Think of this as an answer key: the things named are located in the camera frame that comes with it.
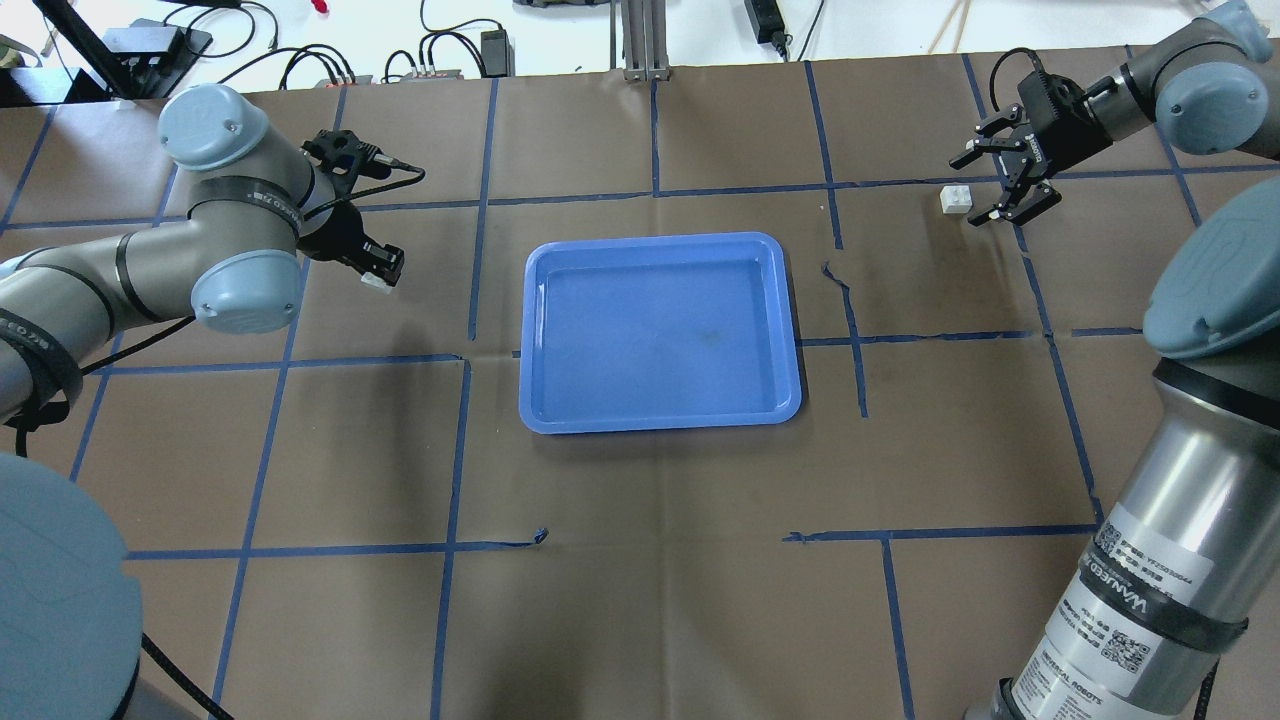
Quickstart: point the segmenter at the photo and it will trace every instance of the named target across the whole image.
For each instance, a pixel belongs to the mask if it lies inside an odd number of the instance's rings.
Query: white floor
[[[422,36],[419,0],[328,0],[320,15],[308,0],[262,0],[280,18],[280,45],[326,42],[338,47],[360,74],[383,76],[396,49],[417,54]],[[819,0],[778,0],[799,53]],[[1152,44],[1176,31],[1207,6],[1221,0],[827,0],[806,59],[918,55],[925,53],[1006,50],[1030,47],[1089,47]],[[178,5],[156,0],[78,0],[86,22],[101,32],[134,18],[160,19]],[[1260,19],[1280,27],[1280,0],[1252,0]],[[175,18],[193,18],[187,10]],[[216,81],[266,50],[270,20],[257,13],[259,32],[243,51],[220,60],[201,60],[187,82]],[[477,15],[500,20],[516,49],[517,74],[598,72],[609,68],[609,8],[559,6],[535,9],[512,0],[428,0],[431,27]],[[768,46],[755,45],[742,0],[667,0],[668,51],[672,65],[777,63]],[[206,18],[200,28],[215,37],[210,53],[238,45],[248,22],[233,12]],[[483,27],[468,31],[479,40]],[[0,33],[42,47],[47,32],[28,0],[0,0]],[[65,41],[59,46],[68,64],[78,64]],[[241,73],[239,90],[271,90],[287,55],[265,60]],[[476,72],[452,42],[436,49],[436,67]],[[403,58],[394,68],[406,72]],[[323,79],[319,63],[302,63],[291,87]]]

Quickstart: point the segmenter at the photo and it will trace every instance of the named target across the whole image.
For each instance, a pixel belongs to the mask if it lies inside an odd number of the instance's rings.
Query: blue plastic bin
[[[530,429],[773,424],[800,396],[772,237],[553,242],[529,258],[520,416]]]

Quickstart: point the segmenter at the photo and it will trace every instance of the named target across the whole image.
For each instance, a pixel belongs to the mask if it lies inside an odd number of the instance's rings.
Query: white label
[[[1126,696],[1161,638],[1111,610],[1079,578],[1071,580],[1053,609],[1044,635],[1089,678]]]
[[[1172,720],[1111,694],[1073,667],[1044,638],[1014,683],[1014,702],[1029,720]]]
[[[1097,538],[1102,552],[1144,583],[1183,605],[1190,603],[1213,561],[1152,530],[1123,505],[1116,505]]]

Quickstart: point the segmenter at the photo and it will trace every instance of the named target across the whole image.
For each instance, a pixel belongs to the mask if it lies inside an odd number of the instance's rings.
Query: qr code
[[[1102,657],[1134,674],[1142,669],[1142,662],[1149,652],[1149,646],[1142,644],[1120,630],[1112,630],[1111,639],[1102,647]]]
[[[1120,530],[1115,528],[1111,523],[1102,525],[1102,532],[1098,533],[1098,547],[1102,552],[1111,555],[1116,550],[1116,544],[1120,542]]]

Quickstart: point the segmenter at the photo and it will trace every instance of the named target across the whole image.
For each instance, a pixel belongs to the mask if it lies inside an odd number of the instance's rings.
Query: white cube
[[[938,193],[942,200],[942,211],[947,215],[957,215],[973,210],[973,193],[968,184],[948,184]]]

